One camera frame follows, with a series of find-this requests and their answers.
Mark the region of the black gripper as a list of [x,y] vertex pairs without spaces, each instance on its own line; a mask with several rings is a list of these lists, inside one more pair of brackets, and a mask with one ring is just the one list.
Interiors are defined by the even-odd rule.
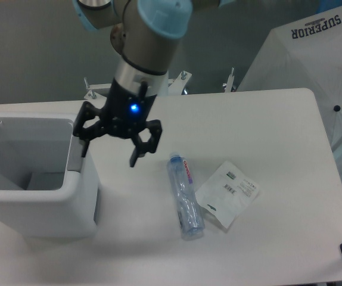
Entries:
[[[148,96],[149,83],[143,80],[136,92],[130,92],[113,81],[103,108],[96,108],[89,101],[84,101],[76,116],[73,136],[82,144],[81,157],[85,157],[89,144],[95,138],[105,134],[123,139],[131,139],[135,148],[130,157],[130,167],[137,160],[157,151],[162,134],[161,121],[148,121],[147,117],[155,101],[155,96]],[[143,141],[140,133],[148,129],[150,137]]]

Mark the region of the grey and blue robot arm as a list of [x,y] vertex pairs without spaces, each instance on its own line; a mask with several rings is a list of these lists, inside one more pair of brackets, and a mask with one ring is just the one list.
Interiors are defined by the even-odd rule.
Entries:
[[180,40],[194,12],[220,8],[224,1],[74,1],[88,30],[111,28],[110,40],[120,55],[106,102],[84,102],[73,127],[86,156],[90,142],[104,135],[130,139],[134,166],[155,153],[162,133],[159,120],[148,120]]

